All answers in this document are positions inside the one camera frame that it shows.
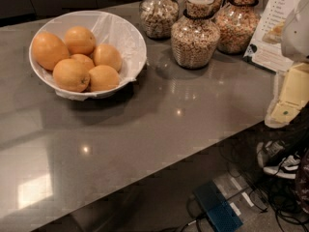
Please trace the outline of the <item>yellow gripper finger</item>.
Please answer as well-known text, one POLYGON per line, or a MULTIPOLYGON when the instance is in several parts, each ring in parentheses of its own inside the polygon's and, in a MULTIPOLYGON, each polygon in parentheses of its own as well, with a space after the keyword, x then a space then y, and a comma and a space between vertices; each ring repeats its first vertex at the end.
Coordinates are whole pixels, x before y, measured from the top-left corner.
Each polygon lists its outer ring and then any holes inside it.
POLYGON ((267 109, 265 124, 273 129, 289 125, 308 102, 309 64, 295 63, 274 77, 273 100, 267 109))

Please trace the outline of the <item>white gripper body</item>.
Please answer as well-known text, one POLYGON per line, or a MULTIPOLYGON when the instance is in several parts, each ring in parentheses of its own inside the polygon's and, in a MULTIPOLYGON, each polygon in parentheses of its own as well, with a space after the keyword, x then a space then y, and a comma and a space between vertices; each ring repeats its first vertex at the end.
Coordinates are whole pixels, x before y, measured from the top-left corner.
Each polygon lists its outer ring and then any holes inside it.
POLYGON ((309 62, 309 0, 300 0, 287 16, 281 52, 295 62, 309 62))

